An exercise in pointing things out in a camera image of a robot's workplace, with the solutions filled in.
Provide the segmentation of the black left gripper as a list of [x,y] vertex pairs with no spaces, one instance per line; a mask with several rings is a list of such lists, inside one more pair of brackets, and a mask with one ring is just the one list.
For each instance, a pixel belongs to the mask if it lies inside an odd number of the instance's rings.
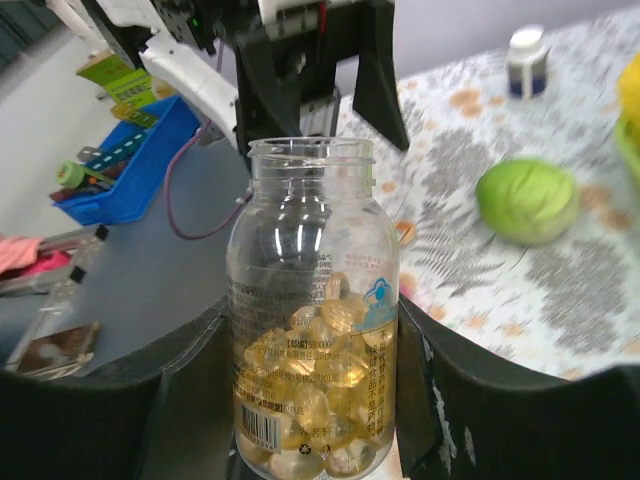
[[217,1],[214,36],[236,57],[239,152],[254,140],[300,137],[293,112],[331,93],[339,63],[358,62],[353,110],[398,150],[410,146],[393,58],[391,1]]

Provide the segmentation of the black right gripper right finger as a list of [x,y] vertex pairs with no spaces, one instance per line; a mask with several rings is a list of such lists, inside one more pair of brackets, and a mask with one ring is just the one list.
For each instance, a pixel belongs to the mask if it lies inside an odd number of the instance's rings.
[[398,307],[396,434],[410,479],[636,479],[639,368],[577,381],[501,358]]

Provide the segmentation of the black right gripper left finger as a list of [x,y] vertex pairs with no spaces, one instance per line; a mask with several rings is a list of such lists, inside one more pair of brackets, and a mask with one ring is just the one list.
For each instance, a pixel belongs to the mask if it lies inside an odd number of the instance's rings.
[[2,372],[2,478],[225,478],[233,431],[228,314],[221,299],[85,377]]

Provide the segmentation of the clear pill bottle yellow capsules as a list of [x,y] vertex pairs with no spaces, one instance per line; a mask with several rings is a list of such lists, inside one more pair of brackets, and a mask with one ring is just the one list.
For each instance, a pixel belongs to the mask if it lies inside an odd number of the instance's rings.
[[372,144],[253,141],[226,254],[234,436],[265,479],[361,479],[395,431],[399,246]]

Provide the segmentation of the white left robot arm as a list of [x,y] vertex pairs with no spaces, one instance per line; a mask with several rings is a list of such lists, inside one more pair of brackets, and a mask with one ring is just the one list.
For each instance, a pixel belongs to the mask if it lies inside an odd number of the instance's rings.
[[52,1],[94,52],[110,50],[189,100],[244,156],[326,145],[303,113],[356,59],[353,110],[409,147],[393,59],[391,1]]

